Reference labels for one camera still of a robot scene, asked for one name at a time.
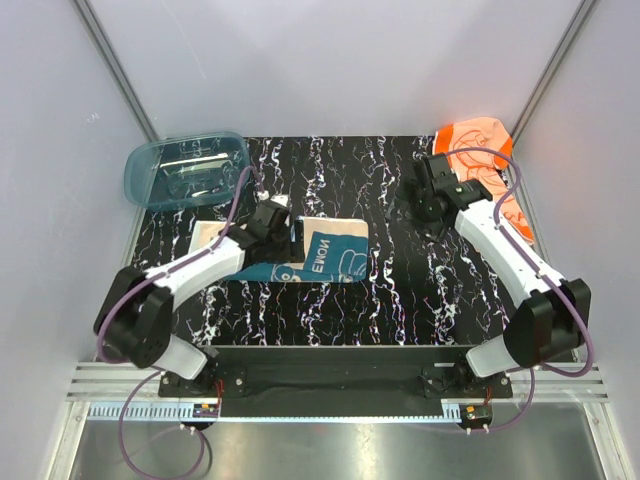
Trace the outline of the teal beige cartoon towel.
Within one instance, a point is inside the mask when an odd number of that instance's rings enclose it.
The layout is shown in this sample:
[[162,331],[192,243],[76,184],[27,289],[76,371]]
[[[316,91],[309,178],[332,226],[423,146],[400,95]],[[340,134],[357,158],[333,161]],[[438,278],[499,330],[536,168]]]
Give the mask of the teal beige cartoon towel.
[[368,225],[359,219],[297,217],[304,222],[305,259],[288,263],[245,263],[234,241],[234,226],[223,238],[222,227],[198,222],[194,239],[199,248],[179,273],[206,283],[222,279],[274,283],[352,283],[366,275]]

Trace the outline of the orange cartoon towel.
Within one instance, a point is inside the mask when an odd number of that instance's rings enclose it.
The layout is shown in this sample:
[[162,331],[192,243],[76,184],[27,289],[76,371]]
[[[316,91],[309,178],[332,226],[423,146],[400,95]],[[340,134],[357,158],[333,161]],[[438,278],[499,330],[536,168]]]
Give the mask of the orange cartoon towel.
[[440,154],[465,148],[473,151],[448,156],[450,167],[461,181],[478,179],[498,202],[507,193],[502,174],[509,163],[496,154],[478,151],[486,148],[505,156],[512,155],[513,143],[503,123],[493,117],[477,117],[441,127],[436,131],[432,153]]

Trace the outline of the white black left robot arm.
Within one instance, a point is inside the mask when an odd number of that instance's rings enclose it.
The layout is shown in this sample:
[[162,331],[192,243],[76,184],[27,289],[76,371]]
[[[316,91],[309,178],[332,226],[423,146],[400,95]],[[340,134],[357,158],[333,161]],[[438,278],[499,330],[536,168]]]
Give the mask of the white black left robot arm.
[[245,224],[225,224],[191,254],[145,272],[121,269],[94,323],[99,357],[174,373],[193,395],[208,394],[215,386],[217,362],[172,333],[174,312],[205,287],[249,267],[300,259],[296,242],[301,232],[290,221],[289,197],[276,195],[259,201]]

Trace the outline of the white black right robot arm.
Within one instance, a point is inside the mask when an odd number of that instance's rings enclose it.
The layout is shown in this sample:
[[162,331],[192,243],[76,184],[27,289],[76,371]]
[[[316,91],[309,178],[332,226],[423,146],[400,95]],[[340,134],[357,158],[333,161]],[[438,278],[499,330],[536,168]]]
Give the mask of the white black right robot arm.
[[593,347],[591,291],[583,280],[569,281],[550,267],[502,216],[489,190],[477,179],[459,180],[446,155],[416,161],[412,169],[387,217],[403,220],[430,242],[456,231],[487,261],[516,308],[502,334],[455,363],[452,383],[460,393],[476,396],[499,374]]

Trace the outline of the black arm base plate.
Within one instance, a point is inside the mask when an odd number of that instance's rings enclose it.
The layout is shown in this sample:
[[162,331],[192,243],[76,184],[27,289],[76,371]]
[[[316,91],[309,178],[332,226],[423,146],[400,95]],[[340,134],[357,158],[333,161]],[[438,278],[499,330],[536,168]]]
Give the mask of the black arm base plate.
[[510,399],[505,374],[473,380],[463,346],[216,346],[223,397],[275,389],[391,392],[428,398]]

